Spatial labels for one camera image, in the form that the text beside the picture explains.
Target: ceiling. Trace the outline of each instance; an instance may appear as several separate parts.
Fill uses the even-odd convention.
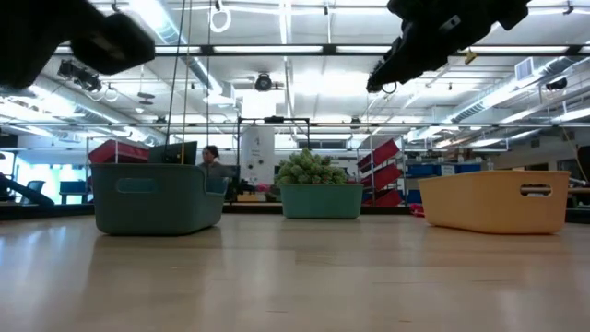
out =
[[[104,14],[112,13],[112,1],[91,0]],[[170,17],[177,27],[183,19],[182,33],[189,44],[388,44],[400,33],[401,20],[389,13],[384,5],[386,0],[329,0],[330,15],[324,15],[324,0],[238,0],[223,1],[222,5],[231,12],[231,22],[227,30],[216,33],[208,26],[209,1],[186,1],[186,6],[195,10],[185,10],[182,18],[183,1],[162,0]],[[128,2],[117,1],[125,14],[132,17],[157,42],[163,44],[159,36],[148,25],[149,19],[140,16]],[[579,44],[590,41],[590,17],[585,13],[588,1],[571,1],[579,8],[570,15],[561,11],[564,1],[532,1],[531,15],[511,31],[493,27],[490,35],[481,44]],[[280,15],[281,7],[290,7],[290,15]],[[215,23],[221,26],[223,15],[215,16]],[[42,77],[63,84],[60,89],[81,90],[72,82],[64,82],[57,76],[57,69],[63,56],[55,56],[42,72]],[[290,80],[289,92],[293,98],[293,116],[310,117],[322,123],[349,122],[352,116],[359,116],[363,122],[373,123],[418,123],[440,121],[440,112],[450,112],[458,105],[476,98],[482,92],[494,89],[514,73],[514,66],[525,60],[524,57],[478,57],[469,65],[465,59],[450,57],[449,65],[437,72],[427,72],[418,79],[397,88],[386,96],[368,94],[366,80],[379,60],[376,56],[290,56],[287,59],[291,68],[288,75],[283,56],[232,56],[202,57],[200,61],[209,73],[219,82],[231,83],[236,88],[236,96],[252,93],[252,77],[268,73],[281,87]],[[90,101],[120,113],[124,118],[138,122],[153,122],[158,116],[171,112],[171,122],[182,122],[186,110],[186,122],[234,123],[237,110],[219,107],[204,102],[207,96],[202,84],[187,70],[176,57],[158,57],[144,66],[139,66],[115,76],[100,76],[103,86],[111,85],[118,91],[116,101]],[[587,85],[587,63],[565,74],[569,76],[569,90],[581,89]],[[175,93],[171,101],[172,86]],[[138,92],[153,94],[156,98],[151,106],[138,102]],[[525,89],[512,98],[495,105],[507,110],[509,114],[554,98],[563,91],[550,92],[545,89]],[[100,94],[91,95],[97,99]],[[288,115],[283,90],[260,94],[260,99],[277,99],[277,115]],[[232,127],[212,129],[214,134],[227,134]],[[315,139],[320,134],[350,134],[343,128],[316,128]],[[411,128],[384,128],[380,135],[406,133]],[[172,134],[182,132],[173,128]],[[205,128],[186,128],[189,134],[205,133]]]

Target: wooden table surface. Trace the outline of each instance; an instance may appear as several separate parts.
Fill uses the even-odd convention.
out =
[[[0,223],[2,332],[579,332],[589,313],[582,225],[494,236],[226,215],[192,236],[126,238],[92,218]]]

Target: computer monitor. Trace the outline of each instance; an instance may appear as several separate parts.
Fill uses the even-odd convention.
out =
[[[197,142],[184,143],[184,165],[196,165]],[[183,143],[154,147],[149,150],[149,163],[180,164],[182,162]]]

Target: teal plastic bin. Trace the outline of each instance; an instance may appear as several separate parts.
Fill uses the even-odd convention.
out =
[[[290,219],[355,219],[361,184],[282,184],[283,215]]]
[[[96,225],[112,235],[177,236],[221,219],[227,179],[191,165],[92,165]]]

